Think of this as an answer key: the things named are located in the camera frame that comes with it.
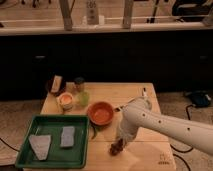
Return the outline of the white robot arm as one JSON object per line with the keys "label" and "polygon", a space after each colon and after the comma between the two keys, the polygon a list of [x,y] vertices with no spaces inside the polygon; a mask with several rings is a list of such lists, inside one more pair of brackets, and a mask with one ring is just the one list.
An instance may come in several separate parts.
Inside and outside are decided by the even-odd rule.
{"label": "white robot arm", "polygon": [[184,120],[150,110],[147,98],[132,99],[121,107],[122,119],[117,126],[116,139],[124,146],[133,141],[140,127],[159,132],[213,156],[213,126]]}

